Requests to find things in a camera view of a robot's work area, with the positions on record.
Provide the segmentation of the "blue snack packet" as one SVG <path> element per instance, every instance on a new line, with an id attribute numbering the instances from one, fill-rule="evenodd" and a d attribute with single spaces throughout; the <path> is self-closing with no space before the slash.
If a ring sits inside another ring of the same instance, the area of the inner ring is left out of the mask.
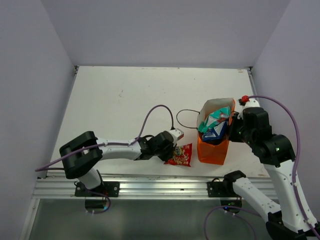
<path id="1" fill-rule="evenodd" d="M 223 121 L 220 122 L 218 125 L 214 126 L 207 130 L 206 133 L 202 135 L 203 142 L 210 142 L 210 141 L 220 141 L 224 138 L 225 133 L 228 128 L 228 122 Z"/>

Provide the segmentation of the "red snack packet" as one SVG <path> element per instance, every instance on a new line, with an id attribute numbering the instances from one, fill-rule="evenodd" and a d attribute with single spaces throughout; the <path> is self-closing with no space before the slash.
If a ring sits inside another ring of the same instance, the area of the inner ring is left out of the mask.
<path id="1" fill-rule="evenodd" d="M 166 161 L 165 165 L 191 167 L 193 145 L 177 145 L 174 148 L 172 157 Z"/>

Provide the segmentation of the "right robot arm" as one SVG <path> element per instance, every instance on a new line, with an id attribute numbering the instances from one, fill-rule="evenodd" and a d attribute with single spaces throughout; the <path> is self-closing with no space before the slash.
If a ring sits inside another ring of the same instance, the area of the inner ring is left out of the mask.
<path id="1" fill-rule="evenodd" d="M 290 140 L 274 134 L 268 113 L 259 106 L 246 107 L 232 118 L 229 139 L 247 144 L 266 169 L 277 199 L 275 203 L 240 170 L 226 174 L 223 192 L 244 198 L 265 221 L 273 240 L 305 240 L 320 236 L 320 223 L 311 213 L 297 174 L 293 173 L 296 155 Z"/>

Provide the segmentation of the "orange paper bag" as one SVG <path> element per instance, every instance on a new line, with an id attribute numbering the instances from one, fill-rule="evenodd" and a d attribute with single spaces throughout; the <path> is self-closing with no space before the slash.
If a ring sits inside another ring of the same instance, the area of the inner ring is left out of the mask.
<path id="1" fill-rule="evenodd" d="M 220 108 L 230 107 L 230 117 L 228 122 L 228 128 L 225 132 L 222 140 L 213 140 L 209 142 L 202 141 L 203 133 L 198 131 L 200 123 L 206 119 L 206 117 Z M 190 129 L 197 131 L 197 157 L 201 163 L 223 165 L 227 156 L 229 140 L 228 130 L 232 122 L 232 113 L 235 111 L 235 100 L 233 98 L 214 98 L 207 100 L 201 110 L 194 112 L 197 113 L 196 125 L 191 126 Z"/>

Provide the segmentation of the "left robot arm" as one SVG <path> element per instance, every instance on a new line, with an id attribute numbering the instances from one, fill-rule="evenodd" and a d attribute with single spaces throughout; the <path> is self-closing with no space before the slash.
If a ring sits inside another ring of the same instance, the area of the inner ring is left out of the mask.
<path id="1" fill-rule="evenodd" d="M 96 137 L 93 131 L 86 131 L 59 149 L 64 173 L 67 179 L 78 179 L 92 196 L 103 193 L 104 184 L 94 166 L 102 160 L 126 159 L 149 160 L 158 157 L 163 162 L 172 158 L 178 140 L 184 133 L 175 128 L 163 131 L 151 138 L 112 142 Z"/>

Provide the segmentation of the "teal snack packet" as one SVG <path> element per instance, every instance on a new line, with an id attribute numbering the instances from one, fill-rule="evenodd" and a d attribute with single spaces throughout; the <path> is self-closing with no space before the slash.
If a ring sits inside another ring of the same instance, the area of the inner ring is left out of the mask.
<path id="1" fill-rule="evenodd" d="M 218 110 L 210 113 L 204 121 L 202 121 L 197 130 L 203 134 L 211 131 L 218 125 L 228 122 L 231 114 L 229 106 L 219 108 Z"/>

